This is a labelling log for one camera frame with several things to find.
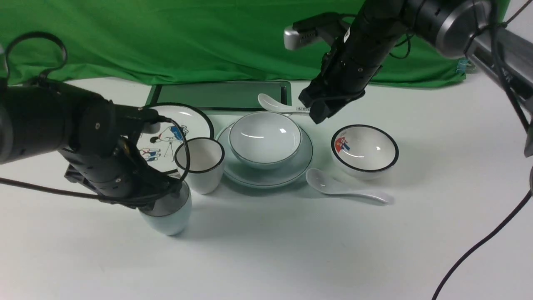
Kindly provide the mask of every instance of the green cloth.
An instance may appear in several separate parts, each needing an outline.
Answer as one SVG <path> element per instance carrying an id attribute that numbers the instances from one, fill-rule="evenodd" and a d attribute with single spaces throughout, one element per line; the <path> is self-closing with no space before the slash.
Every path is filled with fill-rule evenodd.
<path id="1" fill-rule="evenodd" d="M 501 0 L 507 7 L 509 0 Z M 2 0 L 0 43 L 28 31 L 60 37 L 68 64 L 50 78 L 115 76 L 145 84 L 314 78 L 325 43 L 287 51 L 283 29 L 327 11 L 357 13 L 363 0 Z M 399 56 L 402 46 L 395 49 Z M 10 84 L 57 65 L 48 41 L 18 45 Z M 457 61 L 413 39 L 405 60 L 389 57 L 373 83 L 438 87 L 459 82 Z"/>

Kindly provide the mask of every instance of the white tabletop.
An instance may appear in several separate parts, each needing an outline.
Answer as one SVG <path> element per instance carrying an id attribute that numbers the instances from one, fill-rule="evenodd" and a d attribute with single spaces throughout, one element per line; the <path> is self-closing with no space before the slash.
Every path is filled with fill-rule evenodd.
<path id="1" fill-rule="evenodd" d="M 149 87 L 73 82 L 118 104 Z M 305 83 L 293 83 L 297 101 Z M 218 132 L 237 116 L 209 115 Z M 429 299 L 441 278 L 528 190 L 532 160 L 504 93 L 486 77 L 441 90 L 370 86 L 321 125 L 294 116 L 316 147 L 314 167 L 396 197 L 389 207 L 327 198 L 305 184 L 250 191 L 224 181 L 193 195 L 189 227 L 169 238 L 137 211 L 2 186 L 0 298 Z M 364 183 L 332 166 L 329 141 L 369 124 L 399 144 L 385 178 Z M 85 191 L 51 153 L 0 166 L 0 176 Z M 439 299 L 531 299 L 533 205 L 471 256 Z"/>

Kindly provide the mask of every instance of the ceramic spoon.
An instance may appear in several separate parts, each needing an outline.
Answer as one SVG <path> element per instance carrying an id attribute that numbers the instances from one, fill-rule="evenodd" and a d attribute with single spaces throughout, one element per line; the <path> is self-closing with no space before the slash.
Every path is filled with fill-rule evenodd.
<path id="1" fill-rule="evenodd" d="M 305 107 L 294 107 L 281 104 L 267 94 L 259 94 L 257 100 L 261 107 L 270 112 L 280 114 L 309 114 L 309 111 Z"/>
<path id="2" fill-rule="evenodd" d="M 347 184 L 336 181 L 318 169 L 309 169 L 305 173 L 305 178 L 311 187 L 322 194 L 352 195 L 378 201 L 382 204 L 392 204 L 394 202 L 394 197 L 387 193 L 371 190 L 355 190 Z"/>

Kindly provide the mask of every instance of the white cup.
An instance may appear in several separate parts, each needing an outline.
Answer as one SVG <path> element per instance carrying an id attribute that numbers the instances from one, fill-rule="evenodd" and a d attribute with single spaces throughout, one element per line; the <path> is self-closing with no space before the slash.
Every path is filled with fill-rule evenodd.
<path id="1" fill-rule="evenodd" d="M 219 186 L 224 174 L 224 147 L 214 139 L 194 138 L 187 141 L 191 156 L 191 167 L 185 181 L 199 194 L 208 194 Z M 177 170 L 180 175 L 185 172 L 187 158 L 185 146 L 181 144 L 174 153 Z"/>

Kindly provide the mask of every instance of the black cable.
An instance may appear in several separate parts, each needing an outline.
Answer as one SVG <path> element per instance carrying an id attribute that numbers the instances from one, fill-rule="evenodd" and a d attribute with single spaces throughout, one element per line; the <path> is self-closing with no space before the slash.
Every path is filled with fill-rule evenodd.
<path id="1" fill-rule="evenodd" d="M 490 30 L 490 35 L 492 39 L 492 45 L 491 45 L 492 59 L 494 61 L 496 73 L 498 75 L 500 84 L 502 85 L 502 88 L 507 94 L 509 101 L 513 105 L 513 108 L 515 109 L 516 114 L 518 118 L 520 119 L 520 122 L 522 123 L 522 126 L 527 132 L 529 124 L 527 122 L 526 116 L 524 115 L 522 109 L 520 108 L 518 100 L 516 99 L 516 95 L 511 90 L 509 82 L 507 81 L 503 73 L 504 64 L 502 62 L 501 53 L 498 47 L 498 40 L 497 40 L 497 33 L 498 33 L 498 30 L 502 27 L 502 25 L 498 24 L 498 6 L 495 0 L 491 0 L 491 6 L 492 8 L 489 12 L 489 22 L 490 22 L 489 30 Z M 510 19 L 510 21 L 512 21 L 515 17 L 516 16 L 514 15 Z M 518 206 L 491 233 L 489 233 L 489 235 L 487 235 L 484 239 L 482 239 L 477 244 L 475 244 L 474 247 L 470 248 L 463 256 L 461 256 L 461 258 L 451 267 L 448 273 L 446 273 L 446 276 L 444 276 L 444 278 L 441 280 L 439 286 L 437 287 L 435 293 L 433 294 L 433 297 L 431 298 L 432 300 L 437 299 L 437 297 L 439 296 L 442 290 L 442 287 L 446 284 L 448 279 L 451 277 L 453 272 L 455 272 L 455 270 L 461 265 L 461 263 L 463 263 L 472 253 L 474 253 L 482 245 L 484 245 L 486 242 L 492 239 L 500 230 L 502 230 L 503 227 L 505 227 L 505 225 L 507 225 L 507 223 L 509 223 L 518 214 L 518 212 L 526 205 L 526 203 L 529 202 L 529 199 L 531 199 L 531 190 L 528 191 L 528 193 L 526 194 L 524 199 L 520 201 Z"/>
<path id="2" fill-rule="evenodd" d="M 531 4 L 531 2 L 533 2 L 533 0 L 528 0 L 519 10 L 514 13 L 514 15 L 504 22 L 504 25 L 507 26 L 509 23 L 511 23 L 516 17 L 518 17 L 519 14 L 522 13 L 523 10 L 526 9 L 526 7 L 528 7 L 529 4 Z"/>
<path id="3" fill-rule="evenodd" d="M 180 132 L 182 138 L 183 138 L 183 143 L 184 143 L 184 146 L 185 146 L 185 156 L 187 158 L 187 164 L 185 166 L 185 171 L 183 172 L 183 175 L 179 179 L 179 182 L 181 183 L 181 182 L 183 182 L 185 180 L 185 177 L 189 173 L 189 169 L 190 169 L 190 166 L 191 166 L 191 161 L 190 161 L 191 156 L 190 156 L 190 153 L 189 153 L 189 145 L 187 144 L 187 139 L 185 138 L 185 134 L 183 133 L 183 130 L 181 129 L 181 127 L 179 126 L 178 123 L 176 123 L 173 119 L 167 118 L 167 117 L 164 117 L 164 116 L 161 116 L 160 119 L 161 119 L 162 122 L 169 122 L 169 123 L 172 123 L 174 126 L 176 126 L 178 131 Z M 124 204 L 124 205 L 129 205 L 129 204 L 137 204 L 137 205 L 139 205 L 139 204 L 148 204 L 150 202 L 154 202 L 157 199 L 162 198 L 163 196 L 168 195 L 172 191 L 172 186 L 169 186 L 166 190 L 164 190 L 163 192 L 161 192 L 159 194 L 132 197 L 132 198 L 121 198 L 121 197 L 108 197 L 108 196 L 103 196 L 103 195 L 94 195 L 94 194 L 77 193 L 77 192 L 72 192 L 72 191 L 59 190 L 59 189 L 56 189 L 56 188 L 40 186 L 40 185 L 25 183 L 25 182 L 21 182 L 21 181 L 17 181 L 17 180 L 6 179 L 6 178 L 0 178 L 0 184 L 15 186 L 15 187 L 19 187 L 19 188 L 25 188 L 25 189 L 28 189 L 28 190 L 33 190 L 33 191 L 38 191 L 38 192 L 43 192 L 43 193 L 49 193 L 49 194 L 55 194 L 55 195 L 61 195 L 61 196 L 77 197 L 77 198 L 84 198 L 84 199 L 94 199 L 94 200 L 99 200 L 99 201 L 109 201 L 109 202 L 113 202 L 113 203 L 117 203 L 117 204 Z"/>
<path id="4" fill-rule="evenodd" d="M 500 230 L 502 230 L 503 227 L 505 227 L 505 225 L 507 225 L 507 223 L 509 223 L 509 221 L 511 221 L 511 219 L 513 219 L 514 216 L 516 216 L 518 214 L 518 212 L 526 205 L 526 203 L 528 203 L 529 199 L 531 199 L 531 191 L 529 191 L 526 194 L 524 199 L 522 201 L 520 201 L 518 206 L 505 218 L 505 220 L 503 220 L 503 222 L 501 222 L 491 233 L 489 233 L 489 235 L 485 236 L 484 239 L 479 241 L 477 244 L 474 245 L 474 247 L 470 248 L 470 250 L 468 250 L 465 254 L 463 254 L 463 256 L 461 256 L 461 258 L 454 264 L 454 266 L 451 267 L 450 271 L 448 271 L 446 276 L 444 276 L 444 278 L 440 282 L 437 290 L 435 291 L 435 294 L 433 294 L 433 297 L 431 298 L 431 300 L 436 300 L 437 299 L 442 287 L 444 286 L 446 281 L 448 281 L 448 279 L 453 274 L 455 269 L 457 269 L 459 267 L 459 265 L 461 265 L 461 263 L 463 261 L 465 261 L 468 258 L 468 256 L 470 256 L 470 254 L 474 253 L 474 251 L 476 251 L 479 247 L 481 247 L 483 244 L 485 244 L 490 239 L 492 239 Z"/>
<path id="5" fill-rule="evenodd" d="M 396 59 L 406 59 L 409 57 L 409 55 L 411 54 L 411 38 L 413 37 L 413 35 L 406 35 L 406 39 L 403 40 L 402 42 L 400 42 L 399 44 L 396 44 L 396 46 L 394 46 L 395 48 L 396 47 L 399 47 L 399 46 L 402 46 L 403 44 L 407 43 L 407 53 L 400 57 L 400 56 L 396 56 L 395 54 L 392 54 L 392 53 L 389 53 L 390 56 L 396 58 Z"/>
<path id="6" fill-rule="evenodd" d="M 11 71 L 9 68 L 9 54 L 11 54 L 11 51 L 13 50 L 13 48 L 15 48 L 15 46 L 18 45 L 20 42 L 29 40 L 31 38 L 44 38 L 46 40 L 52 41 L 61 49 L 61 52 L 63 54 L 63 62 L 55 68 L 49 68 L 49 69 L 42 71 L 39 74 L 40 78 L 46 78 L 48 74 L 50 74 L 50 72 L 61 69 L 67 63 L 67 60 L 68 60 L 67 48 L 63 44 L 63 41 L 60 40 L 57 36 L 50 34 L 50 33 L 42 32 L 42 31 L 34 31 L 34 32 L 25 33 L 23 35 L 18 36 L 15 40 L 9 43 L 9 45 L 5 49 L 4 68 L 7 73 L 6 79 L 5 79 L 6 82 L 9 80 L 9 76 L 11 75 Z"/>
<path id="7" fill-rule="evenodd" d="M 511 105 L 514 108 L 514 111 L 516 112 L 516 115 L 518 116 L 518 119 L 520 120 L 520 123 L 522 124 L 522 127 L 524 127 L 524 130 L 527 132 L 529 129 L 529 122 L 526 116 L 524 115 L 524 112 L 522 108 L 520 107 L 520 104 L 518 102 L 518 99 L 516 98 L 516 95 L 511 90 L 511 86 L 509 85 L 509 81 L 505 77 L 504 74 L 504 63 L 502 61 L 502 53 L 500 49 L 500 44 L 498 43 L 498 30 L 501 28 L 501 25 L 498 24 L 498 7 L 496 4 L 496 0 L 491 0 L 492 8 L 489 12 L 489 30 L 491 35 L 491 51 L 492 51 L 492 60 L 494 61 L 495 71 L 496 75 L 498 75 L 498 79 L 500 81 L 500 84 L 502 85 L 503 90 L 505 91 L 505 94 L 507 94 L 507 97 L 509 98 L 509 101 L 511 102 Z"/>
<path id="8" fill-rule="evenodd" d="M 181 134 L 181 137 L 183 138 L 183 147 L 185 148 L 185 159 L 187 161 L 187 163 L 185 164 L 185 171 L 183 172 L 183 174 L 180 176 L 180 182 L 183 182 L 185 180 L 185 177 L 187 177 L 187 175 L 189 174 L 189 170 L 191 168 L 191 154 L 189 153 L 189 144 L 187 143 L 187 140 L 185 139 L 185 134 L 183 134 L 183 131 L 181 130 L 181 127 L 179 124 L 177 124 L 173 119 L 169 119 L 169 118 L 165 118 L 166 122 L 169 122 L 169 123 L 172 123 L 174 126 L 177 127 L 177 129 L 180 131 L 180 134 Z M 174 159 L 174 162 L 176 163 L 176 166 L 180 166 L 178 163 L 177 163 L 177 160 Z"/>

